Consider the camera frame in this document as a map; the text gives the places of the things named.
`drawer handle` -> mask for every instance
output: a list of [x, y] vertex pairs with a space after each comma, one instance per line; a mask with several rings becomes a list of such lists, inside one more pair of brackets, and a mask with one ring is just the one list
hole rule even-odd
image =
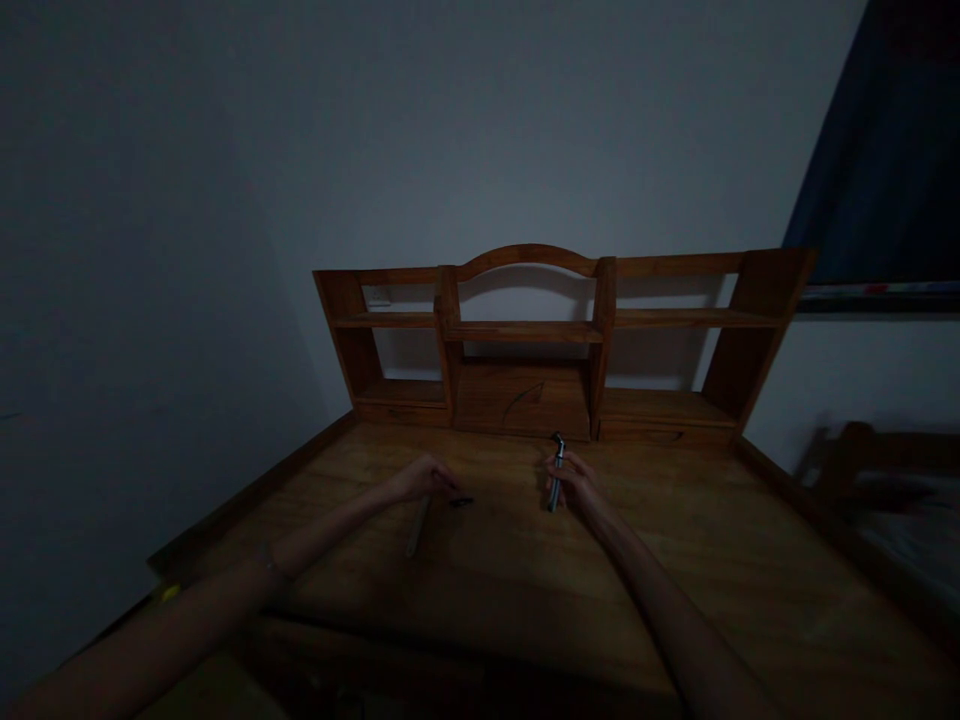
[[680, 438], [682, 438], [683, 431], [677, 430], [677, 431], [671, 432], [669, 430], [648, 430], [646, 435], [648, 438], [650, 438], [654, 442], [658, 442], [663, 445], [669, 445], [670, 443], [674, 443]]

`forearm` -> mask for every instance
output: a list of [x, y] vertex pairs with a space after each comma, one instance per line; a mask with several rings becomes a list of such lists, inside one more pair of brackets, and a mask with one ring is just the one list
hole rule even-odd
[[585, 514], [647, 615], [693, 715], [698, 719], [779, 717], [750, 670], [616, 510], [597, 498], [586, 506]]
[[71, 660], [24, 695], [13, 717], [128, 717], [213, 652], [338, 540], [385, 509], [371, 489], [273, 544], [279, 568], [260, 553], [201, 580]]

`desk surface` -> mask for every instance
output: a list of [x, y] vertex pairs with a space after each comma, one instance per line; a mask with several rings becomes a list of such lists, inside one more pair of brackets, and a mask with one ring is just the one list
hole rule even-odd
[[[787, 505], [724, 451], [571, 444], [613, 502], [771, 692], [805, 717], [925, 716], [955, 707], [954, 668]], [[375, 518], [276, 603], [363, 628], [672, 692], [609, 560], [569, 512], [546, 513], [549, 441], [361, 424], [198, 559], [223, 567], [430, 451], [476, 498]]]

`arched wooden top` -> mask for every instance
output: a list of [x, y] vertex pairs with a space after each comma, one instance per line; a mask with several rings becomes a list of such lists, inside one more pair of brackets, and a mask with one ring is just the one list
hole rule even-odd
[[562, 267], [584, 277], [594, 277], [597, 271], [595, 258], [586, 258], [571, 250], [564, 250], [554, 245], [540, 245], [528, 243], [524, 245], [507, 245], [506, 247], [490, 250], [477, 255], [470, 262], [457, 266], [457, 282], [465, 282], [475, 278], [487, 270], [516, 265], [518, 263], [539, 263]]

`hand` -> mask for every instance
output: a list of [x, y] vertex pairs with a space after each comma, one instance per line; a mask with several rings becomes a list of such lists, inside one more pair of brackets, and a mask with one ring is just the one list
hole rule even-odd
[[455, 498], [463, 494], [456, 475], [433, 455], [421, 455], [383, 484], [392, 502], [419, 500], [424, 495], [444, 493]]
[[567, 507], [567, 499], [578, 503], [594, 503], [604, 499], [604, 494], [597, 472], [587, 465], [573, 450], [563, 454], [563, 467], [556, 467], [556, 456], [545, 461], [547, 466], [547, 495], [553, 489], [553, 483], [560, 484], [560, 505]]

